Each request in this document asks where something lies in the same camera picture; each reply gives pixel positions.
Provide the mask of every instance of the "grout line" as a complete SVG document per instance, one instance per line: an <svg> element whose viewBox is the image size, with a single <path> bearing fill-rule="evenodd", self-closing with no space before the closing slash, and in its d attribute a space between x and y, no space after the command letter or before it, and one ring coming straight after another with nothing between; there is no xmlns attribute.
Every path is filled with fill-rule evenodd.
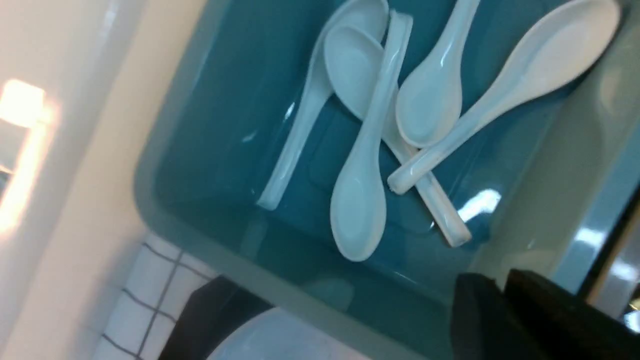
<svg viewBox="0 0 640 360"><path fill-rule="evenodd" d="M187 269L187 270L189 270L189 271L193 272L193 273L194 273L194 274L196 274L197 276L200 276L200 277L204 278L207 282L209 282L209 281L211 281L211 280L213 280L213 279L214 279L213 277L209 277L209 276L207 276L207 275L203 274L202 272L199 272L198 270L196 270L196 269L194 269L194 268L190 267L189 265L185 265L185 264L183 264L183 263L179 263L179 264L178 264L178 266L181 266L181 267L183 267L183 268L185 268L185 269Z"/></svg>
<svg viewBox="0 0 640 360"><path fill-rule="evenodd" d="M164 285L164 289L162 290L162 294L160 294L160 300L158 301L158 307L160 307L162 305L162 301L164 300L164 297L166 296L166 293L169 290L169 285L171 285L171 281L175 277L175 272L178 270L179 261L182 258L183 254L184 254L184 250L181 250L180 254L178 255L178 258L176 260L172 260L173 269L171 270L171 274L169 275L169 279L167 280L166 284ZM144 338L142 338L142 343L140 343L140 348L138 349L138 353L136 354L136 359L140 358L140 354L142 354L142 350L145 348L145 343L147 342L147 338L149 337L149 334L151 333L151 327L153 326L154 321L156 320L156 318L158 316L158 312L159 312L159 310L155 309L154 310L154 314L151 316L151 321L149 322L149 326L147 327L147 331L145 332Z"/></svg>
<svg viewBox="0 0 640 360"><path fill-rule="evenodd" d="M111 339L107 334L102 334L102 338L104 338L108 343L110 343L111 345L113 345L113 347L117 348L118 350L126 353L127 355L131 355L133 356L135 359L139 359L140 357L138 357L136 355L136 353L134 353L133 351L127 350L124 347L121 347L120 345L118 345L115 341L113 341L113 339Z"/></svg>
<svg viewBox="0 0 640 360"><path fill-rule="evenodd" d="M178 249L174 244L172 244L172 243L170 243L170 242L168 242L168 241L166 241L166 240L164 240L164 239L162 239L162 238L158 238L158 239L159 239L159 240L161 240L161 242L165 242L167 245L169 245L171 248L173 248L172 250L177 250L177 252L178 252L178 253L175 255L175 259L177 259L177 258L178 258L178 256L180 255L180 250L181 250L181 249ZM157 254L159 254L159 255L163 255L163 254L160 252L160 250L157 250L157 249L156 249L153 245L151 245L150 243L148 243L148 242L146 242L146 241L145 241L145 242L143 242L143 244L145 244L146 246L148 246L148 247L149 247L151 250L153 250L155 253L157 253ZM166 257L166 258L170 258L170 259L171 259L171 261L175 261L175 259L171 258L169 255L163 255L163 256L164 256L164 257Z"/></svg>
<svg viewBox="0 0 640 360"><path fill-rule="evenodd" d="M131 300L133 300L133 302L137 303L138 305L140 305L140 306L142 306L142 307L144 307L146 309L149 309L151 311L156 311L157 310L157 312L160 315L163 315L164 317L169 318L169 320L171 320L173 322L177 322L177 320L174 319L172 315L170 315L168 313L165 313L164 311L160 310L160 305L158 305L158 308L155 308L155 307L147 304L146 302L138 299L135 295L133 295L133 293L131 293L131 290L129 290L127 288L122 289L122 292L127 294L127 296L129 296L129 298L131 298Z"/></svg>
<svg viewBox="0 0 640 360"><path fill-rule="evenodd" d="M180 254L178 255L177 259L172 259L169 258L167 255L164 255L160 252L158 252L158 250L154 249L153 247L151 247L151 245L147 244L147 243L142 243L142 247L146 247L147 249L149 249L149 251L153 252L155 255L158 255L159 257L171 262L171 263L175 263L176 261L178 261L178 259L180 258L180 256L182 255L183 251L180 251Z"/></svg>
<svg viewBox="0 0 640 360"><path fill-rule="evenodd" d="M146 247L147 249L149 249L149 251L153 252L155 255L158 255L159 257L161 257L161 258L163 258L163 259L165 259L165 260L167 260L167 261L169 261L171 263L178 262L179 259L182 258L182 254L184 253L184 250L182 250L180 252L180 254L178 255L178 259L172 259L172 258L169 258L167 255L161 254L160 252L158 252L156 249L154 249L153 247L151 247L151 245L149 245L147 243L143 243L142 246ZM192 268L191 266L189 266L187 264L183 264L183 263L178 262L178 266L186 268L187 270L191 270L191 272L193 272L194 274L205 278L205 280L207 280L207 281L211 281L211 280L214 279L214 278L212 278L212 277L210 277L208 275L203 274L202 272L199 272L198 270Z"/></svg>

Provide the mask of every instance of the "spoon handle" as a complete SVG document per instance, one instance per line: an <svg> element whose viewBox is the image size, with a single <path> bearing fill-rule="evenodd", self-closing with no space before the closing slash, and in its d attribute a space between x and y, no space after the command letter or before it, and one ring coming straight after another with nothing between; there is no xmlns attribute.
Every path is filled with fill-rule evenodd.
<svg viewBox="0 0 640 360"><path fill-rule="evenodd" d="M303 91L300 107L293 120L287 142L285 142L278 163L276 163L269 182L257 202L264 209L275 210L278 207L316 119L333 93L333 88L324 74L323 57L319 56L317 62L315 66L310 66L313 69L313 74L307 81L308 86Z"/></svg>
<svg viewBox="0 0 640 360"><path fill-rule="evenodd" d="M389 112L387 127L382 134L382 140L387 144L391 152L394 153L400 164L411 160L417 151L404 142L400 132L396 127L395 112ZM456 208L451 204L451 200L438 182L432 172L428 172L421 177L415 188L422 201L429 209L431 216L440 232L451 247L459 247L471 240L471 232L465 222L460 218Z"/></svg>
<svg viewBox="0 0 640 360"><path fill-rule="evenodd" d="M387 179L389 188L400 195L406 193L421 177L433 170L458 147L512 108L512 106L496 106L494 99L494 96L485 95L459 119L454 129L444 139L434 146L420 150L411 160L394 171Z"/></svg>
<svg viewBox="0 0 640 360"><path fill-rule="evenodd" d="M479 5L480 0L458 0L434 48L434 52L443 59L447 56L454 58L458 62L457 67L460 67L465 42Z"/></svg>

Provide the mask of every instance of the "spoon bowl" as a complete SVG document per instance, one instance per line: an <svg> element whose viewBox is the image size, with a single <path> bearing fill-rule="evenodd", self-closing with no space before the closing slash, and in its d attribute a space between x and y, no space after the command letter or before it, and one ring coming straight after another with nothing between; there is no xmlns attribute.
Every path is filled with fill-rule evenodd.
<svg viewBox="0 0 640 360"><path fill-rule="evenodd" d="M458 0L433 50L400 88L398 128L415 147L433 145L460 117L462 54L479 5L480 0Z"/></svg>
<svg viewBox="0 0 640 360"><path fill-rule="evenodd" d="M339 89L348 98L343 102L345 107L360 119L367 116L382 56L379 41L351 26L334 28L324 42L327 73L333 89L336 92Z"/></svg>
<svg viewBox="0 0 640 360"><path fill-rule="evenodd" d="M619 23L620 6L615 0L573 0L544 16L521 39L489 90L453 131L391 174L391 190L407 192L491 121L587 71L605 51Z"/></svg>

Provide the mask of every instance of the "white tile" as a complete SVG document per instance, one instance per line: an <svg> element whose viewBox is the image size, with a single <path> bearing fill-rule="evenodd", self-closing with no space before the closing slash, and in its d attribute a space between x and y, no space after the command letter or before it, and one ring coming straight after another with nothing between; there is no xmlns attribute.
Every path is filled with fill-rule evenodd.
<svg viewBox="0 0 640 360"><path fill-rule="evenodd" d="M200 274L208 277L210 279L215 278L218 274L207 264L205 264L202 260L195 258L189 254L183 254L180 258L180 263L185 264L186 266L196 270Z"/></svg>
<svg viewBox="0 0 640 360"><path fill-rule="evenodd" d="M173 316L174 319L178 319L191 293L206 284L207 281L191 270L178 266L162 304L160 304L160 310Z"/></svg>
<svg viewBox="0 0 640 360"><path fill-rule="evenodd" d="M158 237L158 235L154 233L149 234L145 238L145 243L147 243L147 245L152 247L155 251L170 259L176 260L178 258L178 255L180 255L180 249L178 247L166 241L165 239Z"/></svg>
<svg viewBox="0 0 640 360"><path fill-rule="evenodd" d="M134 360L134 357L114 347L104 338L100 339L93 360Z"/></svg>
<svg viewBox="0 0 640 360"><path fill-rule="evenodd" d="M138 300L157 307L172 270L173 263L143 247L125 287Z"/></svg>
<svg viewBox="0 0 640 360"><path fill-rule="evenodd" d="M145 342L145 347L142 349L140 357L143 360L157 360L160 357L160 353L166 345L166 341L169 339L169 335L173 331L175 323L166 316L158 314L151 326L151 331Z"/></svg>
<svg viewBox="0 0 640 360"><path fill-rule="evenodd" d="M137 353L151 324L153 312L122 294L104 333L116 344Z"/></svg>

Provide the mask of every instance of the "tiled wall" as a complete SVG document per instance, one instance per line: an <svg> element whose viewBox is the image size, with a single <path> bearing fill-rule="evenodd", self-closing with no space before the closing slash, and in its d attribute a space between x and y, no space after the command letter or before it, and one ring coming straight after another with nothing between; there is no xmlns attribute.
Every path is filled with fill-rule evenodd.
<svg viewBox="0 0 640 360"><path fill-rule="evenodd" d="M193 256L150 237L138 254L93 360L157 360L191 293L215 275Z"/></svg>

